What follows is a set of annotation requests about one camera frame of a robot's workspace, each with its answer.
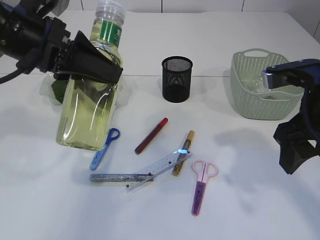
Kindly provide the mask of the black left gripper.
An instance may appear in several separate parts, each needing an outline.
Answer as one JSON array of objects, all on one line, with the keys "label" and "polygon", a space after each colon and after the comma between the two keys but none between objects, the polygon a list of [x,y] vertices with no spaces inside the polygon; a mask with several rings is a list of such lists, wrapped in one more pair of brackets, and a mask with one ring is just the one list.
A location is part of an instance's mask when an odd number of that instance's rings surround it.
[{"label": "black left gripper", "polygon": [[38,17],[37,24],[41,29],[41,56],[37,63],[40,72],[57,72],[59,81],[76,75],[98,83],[119,82],[123,68],[98,51],[82,31],[72,41],[67,24],[56,17]]}]

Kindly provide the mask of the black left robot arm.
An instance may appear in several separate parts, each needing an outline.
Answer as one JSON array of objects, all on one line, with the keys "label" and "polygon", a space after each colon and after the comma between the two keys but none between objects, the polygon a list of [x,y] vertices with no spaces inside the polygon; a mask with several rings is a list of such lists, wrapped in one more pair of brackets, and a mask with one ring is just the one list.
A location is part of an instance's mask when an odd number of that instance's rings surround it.
[{"label": "black left robot arm", "polygon": [[17,60],[16,70],[1,77],[6,83],[34,69],[53,73],[58,81],[71,76],[98,83],[116,84],[123,69],[107,59],[78,31],[75,39],[58,17],[67,0],[21,0],[18,5],[0,4],[0,52]]}]

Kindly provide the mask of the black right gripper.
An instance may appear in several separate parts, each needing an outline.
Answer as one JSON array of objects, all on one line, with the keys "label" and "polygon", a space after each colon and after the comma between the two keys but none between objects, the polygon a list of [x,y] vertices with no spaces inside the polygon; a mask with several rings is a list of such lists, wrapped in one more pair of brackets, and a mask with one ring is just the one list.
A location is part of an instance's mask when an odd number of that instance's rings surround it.
[{"label": "black right gripper", "polygon": [[279,165],[292,175],[305,161],[320,154],[320,77],[289,72],[285,81],[304,89],[299,113],[279,124],[273,135],[280,145]]}]

